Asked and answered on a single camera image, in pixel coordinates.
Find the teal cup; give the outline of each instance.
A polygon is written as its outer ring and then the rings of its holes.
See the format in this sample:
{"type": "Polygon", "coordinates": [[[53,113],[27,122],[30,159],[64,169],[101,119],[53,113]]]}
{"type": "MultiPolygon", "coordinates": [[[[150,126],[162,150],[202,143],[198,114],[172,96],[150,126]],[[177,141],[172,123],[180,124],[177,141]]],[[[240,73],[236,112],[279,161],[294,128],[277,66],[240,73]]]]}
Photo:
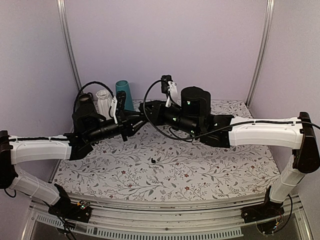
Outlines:
{"type": "Polygon", "coordinates": [[[125,91],[126,98],[124,103],[124,109],[134,111],[134,103],[132,102],[129,83],[127,80],[120,80],[115,83],[115,92],[125,91]]]}

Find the vent grille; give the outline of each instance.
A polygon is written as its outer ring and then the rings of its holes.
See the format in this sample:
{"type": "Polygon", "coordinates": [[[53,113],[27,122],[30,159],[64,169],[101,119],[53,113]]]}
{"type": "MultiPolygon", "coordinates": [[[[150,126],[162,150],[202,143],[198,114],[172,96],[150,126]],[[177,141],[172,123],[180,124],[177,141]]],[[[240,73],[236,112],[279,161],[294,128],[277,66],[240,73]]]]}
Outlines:
{"type": "MultiPolygon", "coordinates": [[[[37,214],[38,222],[63,229],[62,222],[54,217],[44,214],[37,214]]],[[[80,234],[100,237],[108,240],[224,240],[242,237],[240,227],[211,231],[211,232],[197,232],[197,233],[136,233],[125,231],[113,231],[102,227],[86,226],[86,231],[78,232],[80,234]]]]}

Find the table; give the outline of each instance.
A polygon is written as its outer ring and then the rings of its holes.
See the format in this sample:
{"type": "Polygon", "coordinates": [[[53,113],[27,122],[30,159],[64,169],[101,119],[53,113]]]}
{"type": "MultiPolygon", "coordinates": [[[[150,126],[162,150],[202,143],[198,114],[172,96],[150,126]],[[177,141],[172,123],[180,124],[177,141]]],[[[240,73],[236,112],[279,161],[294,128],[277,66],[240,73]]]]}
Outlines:
{"type": "MultiPolygon", "coordinates": [[[[211,112],[251,117],[236,100],[212,100],[211,112]]],[[[126,142],[117,136],[101,141],[82,160],[61,161],[53,182],[77,195],[176,202],[264,193],[279,174],[267,146],[216,148],[171,140],[146,124],[126,142]]]]}

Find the floral tablecloth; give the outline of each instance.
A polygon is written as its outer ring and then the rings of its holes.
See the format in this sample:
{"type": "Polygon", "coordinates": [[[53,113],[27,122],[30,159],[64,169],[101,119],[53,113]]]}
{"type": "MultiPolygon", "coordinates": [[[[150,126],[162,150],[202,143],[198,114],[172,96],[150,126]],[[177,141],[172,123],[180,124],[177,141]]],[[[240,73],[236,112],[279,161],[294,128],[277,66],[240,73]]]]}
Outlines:
{"type": "MultiPolygon", "coordinates": [[[[242,101],[213,100],[211,111],[251,117],[242,101]]],[[[171,140],[146,124],[126,142],[117,136],[82,160],[61,161],[53,181],[67,192],[100,198],[195,201],[263,193],[279,174],[267,146],[171,140]]]]}

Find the wall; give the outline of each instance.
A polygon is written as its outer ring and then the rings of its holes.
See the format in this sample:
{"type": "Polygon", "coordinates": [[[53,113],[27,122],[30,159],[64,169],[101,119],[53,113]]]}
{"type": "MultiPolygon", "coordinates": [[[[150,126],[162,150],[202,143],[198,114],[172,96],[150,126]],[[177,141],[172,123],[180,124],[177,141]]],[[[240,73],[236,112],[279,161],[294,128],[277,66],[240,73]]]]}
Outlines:
{"type": "MultiPolygon", "coordinates": [[[[131,84],[134,99],[162,75],[178,90],[199,86],[212,99],[245,100],[267,1],[66,0],[82,83],[131,84]]],[[[164,98],[160,87],[151,98],[164,98]]]]}
{"type": "MultiPolygon", "coordinates": [[[[70,131],[76,87],[56,1],[2,0],[0,22],[0,129],[17,136],[70,131]]],[[[47,180],[54,163],[28,162],[23,168],[47,180]]],[[[1,240],[19,239],[30,201],[0,191],[1,240]]]]}
{"type": "MultiPolygon", "coordinates": [[[[309,112],[320,125],[320,1],[276,1],[270,38],[251,106],[257,118],[287,118],[309,112]]],[[[317,133],[320,145],[320,134],[317,133]]],[[[281,170],[288,149],[272,149],[281,170]]],[[[315,239],[320,239],[320,171],[307,175],[297,191],[315,239]]]]}

